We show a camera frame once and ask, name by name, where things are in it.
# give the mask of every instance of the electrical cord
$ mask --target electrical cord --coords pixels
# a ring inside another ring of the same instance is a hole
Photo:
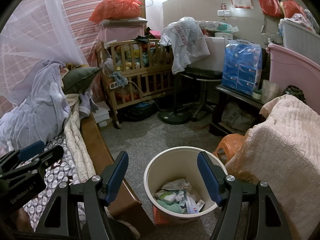
[[[147,95],[144,94],[144,92],[142,92],[142,91],[140,90],[140,88],[137,86],[136,83],[134,83],[133,81],[129,81],[129,80],[128,80],[128,82],[134,84],[134,85],[136,86],[136,88],[140,91],[140,93],[142,93],[143,97],[146,97],[146,96],[147,96]],[[160,111],[173,111],[172,109],[161,109],[161,108],[158,106],[158,104],[156,103],[156,101],[154,101],[154,100],[152,100],[152,99],[150,99],[150,101],[154,102],[154,103],[156,104],[157,108],[158,108]],[[185,109],[187,106],[192,105],[192,104],[195,104],[195,103],[197,103],[197,102],[185,104],[184,107],[182,107],[182,108],[180,108],[180,109],[177,109],[177,111],[180,111],[180,110],[182,110],[182,109]]]

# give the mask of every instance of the metal screw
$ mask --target metal screw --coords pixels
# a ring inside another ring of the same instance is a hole
[[[228,181],[234,181],[236,178],[232,175],[227,175],[227,180]]]
[[[94,175],[91,179],[92,179],[92,181],[99,181],[100,180],[100,176],[99,175]]]
[[[66,186],[67,186],[67,183],[65,181],[59,184],[59,188],[64,188]]]
[[[262,180],[262,181],[260,181],[260,185],[261,185],[262,187],[267,187],[267,186],[268,186],[268,183],[267,183],[266,181]]]

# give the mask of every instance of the blue gripper pad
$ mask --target blue gripper pad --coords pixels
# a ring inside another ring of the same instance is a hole
[[[197,165],[211,200],[219,206],[222,201],[219,184],[201,153],[198,154]]]
[[[31,159],[32,157],[36,156],[39,153],[44,151],[44,142],[37,141],[23,149],[20,150],[19,153],[19,161],[26,162],[27,160]]]
[[[128,169],[128,165],[129,156],[128,153],[124,153],[116,170],[108,182],[107,195],[105,198],[105,201],[108,205],[110,205],[110,203],[116,199],[122,180],[124,179],[125,173]]]

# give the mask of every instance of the orange plastic stool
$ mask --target orange plastic stool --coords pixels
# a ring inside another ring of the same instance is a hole
[[[238,133],[229,134],[222,138],[221,142],[219,143],[216,151],[213,153],[217,158],[218,157],[218,150],[221,148],[224,150],[224,153],[227,156],[227,162],[231,160],[231,158],[236,154],[238,149],[242,146],[244,142],[244,136]]]

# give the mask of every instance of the blue tissue package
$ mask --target blue tissue package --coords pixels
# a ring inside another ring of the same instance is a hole
[[[231,75],[231,76],[237,76],[239,72],[239,65],[233,64],[230,62],[226,62],[224,65],[224,71],[225,74]]]
[[[230,87],[232,89],[236,89],[237,86],[237,77],[232,76],[232,75],[228,75],[226,73],[222,74],[222,80],[221,80],[221,84],[226,86],[226,87]]]
[[[252,95],[262,70],[262,49],[245,40],[230,40],[225,49],[222,85]]]
[[[238,78],[236,84],[236,90],[252,96],[254,83]]]
[[[255,83],[257,75],[261,75],[261,71],[252,69],[248,66],[239,66],[238,76],[240,79]]]

